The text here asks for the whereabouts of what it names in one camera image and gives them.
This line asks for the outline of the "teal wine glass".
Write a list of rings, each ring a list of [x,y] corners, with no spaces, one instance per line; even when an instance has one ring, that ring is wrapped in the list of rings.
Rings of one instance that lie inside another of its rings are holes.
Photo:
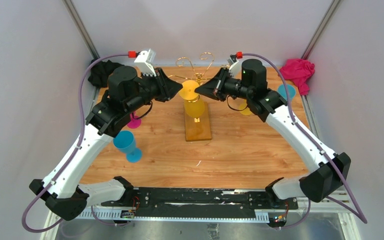
[[[122,153],[130,163],[137,163],[142,158],[142,151],[137,147],[134,134],[128,130],[122,130],[113,139],[113,145]]]
[[[277,92],[288,102],[296,96],[296,89],[290,84],[282,84],[277,88]]]

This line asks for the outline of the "yellow wine glass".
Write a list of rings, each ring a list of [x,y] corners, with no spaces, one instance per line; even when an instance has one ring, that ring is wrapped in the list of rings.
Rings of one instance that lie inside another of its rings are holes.
[[[200,95],[195,92],[199,84],[194,80],[186,80],[182,83],[182,89],[178,95],[183,99],[185,113],[192,118],[199,118],[205,111],[205,103]]]
[[[241,103],[239,106],[239,112],[244,115],[244,116],[250,116],[252,115],[253,113],[251,112],[251,110],[249,109],[248,105],[246,102],[243,102]]]

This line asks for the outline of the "pink wine glass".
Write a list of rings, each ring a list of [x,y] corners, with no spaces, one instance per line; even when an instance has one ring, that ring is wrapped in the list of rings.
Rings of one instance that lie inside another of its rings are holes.
[[[142,124],[142,120],[133,112],[130,115],[130,122],[126,125],[130,129],[137,129]]]

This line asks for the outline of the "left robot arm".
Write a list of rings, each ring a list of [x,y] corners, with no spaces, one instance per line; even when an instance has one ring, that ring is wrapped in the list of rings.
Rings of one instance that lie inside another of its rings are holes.
[[[34,179],[29,188],[51,212],[66,221],[104,202],[129,206],[133,201],[133,186],[125,178],[116,176],[93,184],[81,184],[80,180],[98,154],[130,122],[135,111],[152,101],[170,101],[182,87],[159,67],[151,74],[138,74],[127,65],[116,68],[107,79],[101,101],[85,118],[79,141],[48,176]]]

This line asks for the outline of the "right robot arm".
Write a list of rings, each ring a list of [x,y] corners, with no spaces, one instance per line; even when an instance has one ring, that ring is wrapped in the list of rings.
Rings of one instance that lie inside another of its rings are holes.
[[[206,83],[195,89],[199,95],[224,102],[228,97],[245,99],[250,111],[276,130],[297,152],[308,174],[295,178],[279,178],[265,187],[266,204],[278,209],[286,199],[306,197],[319,203],[344,186],[351,159],[325,146],[289,110],[284,97],[268,88],[267,69],[258,59],[241,63],[241,78],[222,67]]]

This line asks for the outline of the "yellow wine glass front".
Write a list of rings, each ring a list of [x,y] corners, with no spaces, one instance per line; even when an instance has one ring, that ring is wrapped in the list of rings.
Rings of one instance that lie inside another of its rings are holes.
[[[185,113],[192,118],[199,118],[205,111],[205,103],[200,95],[195,92],[199,84],[194,80],[186,80],[182,83],[182,89],[178,95],[183,99]]]

